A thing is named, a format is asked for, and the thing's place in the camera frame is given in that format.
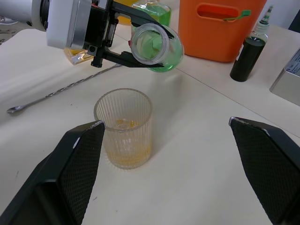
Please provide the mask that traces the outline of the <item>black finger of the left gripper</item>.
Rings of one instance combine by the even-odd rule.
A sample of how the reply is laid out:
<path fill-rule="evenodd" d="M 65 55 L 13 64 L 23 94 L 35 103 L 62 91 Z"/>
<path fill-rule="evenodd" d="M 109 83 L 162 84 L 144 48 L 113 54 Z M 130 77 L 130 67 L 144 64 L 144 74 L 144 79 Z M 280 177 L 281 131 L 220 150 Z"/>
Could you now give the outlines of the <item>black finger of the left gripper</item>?
<path fill-rule="evenodd" d="M 122 52 L 121 54 L 117 54 L 115 52 L 111 52 L 109 50 L 105 50 L 103 52 L 102 58 L 122 66 L 128 68 L 162 68 L 163 64 L 154 64 L 154 65 L 146 65 L 139 62 L 132 53 L 130 52 Z"/>
<path fill-rule="evenodd" d="M 161 27 L 166 32 L 169 38 L 174 38 L 174 35 L 169 32 L 163 25 L 153 19 L 149 14 L 141 10 L 113 1 L 111 3 L 111 15 L 115 15 L 116 17 L 126 17 L 130 19 L 131 24 L 135 27 L 139 27 L 147 23 L 155 24 Z"/>

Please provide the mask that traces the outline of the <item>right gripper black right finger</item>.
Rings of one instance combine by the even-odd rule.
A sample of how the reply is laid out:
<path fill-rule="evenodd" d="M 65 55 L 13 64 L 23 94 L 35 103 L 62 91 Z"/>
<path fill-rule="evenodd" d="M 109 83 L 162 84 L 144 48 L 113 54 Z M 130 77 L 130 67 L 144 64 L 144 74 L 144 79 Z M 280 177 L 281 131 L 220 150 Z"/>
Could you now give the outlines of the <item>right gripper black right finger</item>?
<path fill-rule="evenodd" d="M 231 117 L 245 175 L 274 225 L 300 223 L 300 148 L 281 129 Z"/>

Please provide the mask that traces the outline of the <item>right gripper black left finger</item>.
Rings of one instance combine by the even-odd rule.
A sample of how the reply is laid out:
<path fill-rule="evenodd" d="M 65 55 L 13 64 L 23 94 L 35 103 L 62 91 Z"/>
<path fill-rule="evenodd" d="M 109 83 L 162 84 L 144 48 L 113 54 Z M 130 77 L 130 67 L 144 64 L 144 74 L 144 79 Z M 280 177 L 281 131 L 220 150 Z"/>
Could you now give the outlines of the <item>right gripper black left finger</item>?
<path fill-rule="evenodd" d="M 80 225 L 98 173 L 105 123 L 67 131 L 0 217 L 2 225 Z"/>

